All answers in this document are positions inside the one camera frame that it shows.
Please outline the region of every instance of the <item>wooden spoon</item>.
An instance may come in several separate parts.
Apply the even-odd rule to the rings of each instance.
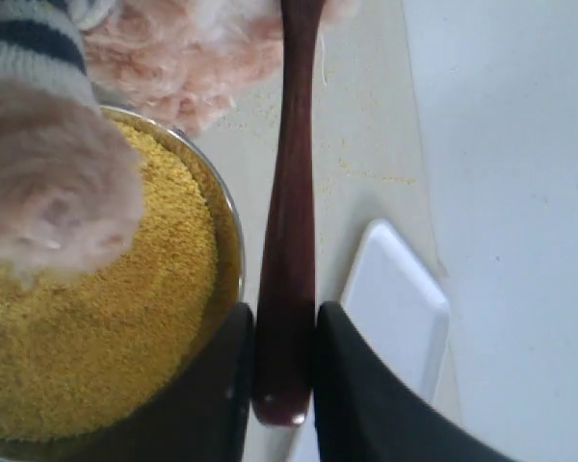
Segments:
[[[263,424],[304,421],[315,324],[312,78],[325,0],[281,0],[283,94],[255,330],[252,404]]]

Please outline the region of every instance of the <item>white surface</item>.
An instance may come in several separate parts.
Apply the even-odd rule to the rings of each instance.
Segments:
[[[406,0],[465,426],[578,462],[578,0]]]
[[[432,403],[450,307],[428,271],[385,220],[373,221],[364,232],[341,303],[382,362],[416,395]],[[317,460],[311,412],[291,461]]]
[[[368,0],[325,33],[327,85],[317,59],[313,147],[318,299],[338,299],[366,224],[388,218],[437,276],[428,190],[401,0]],[[255,306],[276,157],[280,79],[240,98],[238,111],[197,144],[214,162],[242,217],[246,300]],[[453,409],[453,399],[441,408]],[[251,416],[245,462],[285,459],[293,431]]]

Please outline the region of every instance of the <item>yellow grain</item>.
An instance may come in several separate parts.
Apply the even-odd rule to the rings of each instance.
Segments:
[[[0,437],[43,441],[131,414],[176,373],[212,293],[217,248],[188,169],[118,125],[144,154],[146,215],[132,250],[69,285],[24,292],[0,269]]]

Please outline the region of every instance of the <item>white tray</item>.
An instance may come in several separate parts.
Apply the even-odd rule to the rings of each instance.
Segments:
[[[364,232],[341,297],[357,330],[382,362],[428,403],[447,343],[447,297],[396,230],[378,219]],[[291,462],[319,460],[312,402]]]

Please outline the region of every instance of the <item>metal bowl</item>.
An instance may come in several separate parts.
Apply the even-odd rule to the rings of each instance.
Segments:
[[[240,218],[220,174],[182,132],[168,129],[149,118],[118,106],[104,105],[102,110],[107,118],[123,122],[151,135],[168,151],[175,153],[198,182],[201,194],[207,201],[215,223],[218,249],[215,289],[205,308],[199,332],[189,345],[189,352],[185,354],[181,367],[175,375],[175,380],[188,369],[193,359],[212,339],[235,303],[242,300],[245,256]],[[152,401],[163,395],[166,389],[167,387],[160,390],[150,401],[150,405],[153,405]],[[137,413],[134,413],[126,420],[137,420]],[[117,424],[124,424],[124,421],[120,421]],[[0,461],[62,461],[94,442],[107,430],[108,428],[99,429],[94,433],[54,440],[48,443],[0,440]]]

